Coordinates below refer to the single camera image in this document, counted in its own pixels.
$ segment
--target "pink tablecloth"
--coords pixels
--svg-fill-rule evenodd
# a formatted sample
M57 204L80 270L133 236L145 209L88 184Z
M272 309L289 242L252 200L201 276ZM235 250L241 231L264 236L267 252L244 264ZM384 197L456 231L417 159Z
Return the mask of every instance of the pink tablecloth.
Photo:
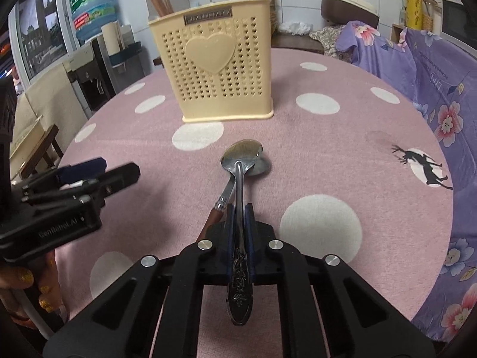
M269 120L184 125L159 71L78 134L62 163L102 156L109 168L135 161L142 175L107 199L100 231L57 252L72 316L141 256L169 257L195 241L229 177L220 157L244 138L260 141L272 162L266 177L246 183L258 220L305 254L340 255L407 318L416 314L452 223L453 192L442 186L452 183L436 138L407 99L357 67L294 50L273 50L272 65ZM416 154L442 167L400 162ZM275 289L255 289L242 328L228 319L225 292L206 287L198 356L280 357Z

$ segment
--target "spoon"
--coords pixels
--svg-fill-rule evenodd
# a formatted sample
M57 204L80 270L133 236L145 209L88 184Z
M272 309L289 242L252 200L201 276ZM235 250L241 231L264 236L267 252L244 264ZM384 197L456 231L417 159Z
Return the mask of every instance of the spoon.
M244 325L249 320L253 304L253 287L250 280L245 234L243 225L243 177L257 162L262 145L255 140L242 140L225 151L220 163L234 175L235 228L233 244L232 276L227 287L227 310L235 325Z
M261 175L264 172L267 172L270 169L270 162L264 158L263 155L258 157L255 165L245 174L246 177L251 177L255 175ZM209 226L219 223L222 217L224 216L225 207L227 206L228 200L232 195L232 191L235 186L235 176L230 174L230 179L228 180L227 185L224 188L224 192L220 195L219 199L210 210L209 217L204 225L204 228L197 237L196 242L204 240L206 238L206 231Z

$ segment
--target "finger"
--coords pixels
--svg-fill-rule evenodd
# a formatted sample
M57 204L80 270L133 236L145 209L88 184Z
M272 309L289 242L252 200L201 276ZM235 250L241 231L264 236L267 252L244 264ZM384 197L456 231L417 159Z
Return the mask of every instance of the finger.
M61 299L60 286L56 285L52 290L47 294L41 294L38 298L40 306L46 312L53 312L60 308L63 305L63 300Z
M9 313L16 313L21 309L17 299L9 289L0 289L0 300Z
M26 289L33 285L33 273L23 267L0 266L0 289Z
M63 305L54 251L45 256L45 261L45 268L38 279L38 287L41 292L38 301L44 310L53 312Z
M30 319L22 320L12 316L11 320L13 320L13 323L22 325L23 327L28 327L28 328L31 328L32 330L38 330L37 326L35 326L35 324Z
M58 282L58 269L56 267L54 251L45 256L45 267L37 281L38 288L43 295L50 294L56 287L58 287L57 291L59 292L60 283Z

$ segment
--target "gold glitter nail polish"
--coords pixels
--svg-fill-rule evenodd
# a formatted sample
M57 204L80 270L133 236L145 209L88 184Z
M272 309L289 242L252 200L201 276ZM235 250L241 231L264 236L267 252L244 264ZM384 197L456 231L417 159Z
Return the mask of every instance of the gold glitter nail polish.
M33 273L28 269L21 268L18 271L18 274L20 275L20 280L22 280L24 283L33 284L33 282L35 281Z
M42 294L49 294L49 292L50 292L51 290L52 290L52 289L51 289L51 287L49 287L49 286L42 286L42 287L40 287L40 292L41 292Z
M48 307L51 307L47 300L40 300L40 306L46 310Z

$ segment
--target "screw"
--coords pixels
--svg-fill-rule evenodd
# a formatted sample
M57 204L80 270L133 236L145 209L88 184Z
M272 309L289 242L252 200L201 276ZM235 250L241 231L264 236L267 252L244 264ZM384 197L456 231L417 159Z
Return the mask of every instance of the screw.
M149 268L150 266L153 266L156 263L156 258L153 256L146 256L143 257L141 260L141 265L145 268Z
M197 247L200 249L200 250L209 250L211 247L212 247L213 243L209 240L202 240L202 241L199 241L199 243L197 244Z
M273 250L280 250L283 248L283 242L280 240L271 240L269 242L269 247Z
M336 266L340 263L340 258L338 256L335 256L334 254L330 254L326 256L325 262L330 266Z

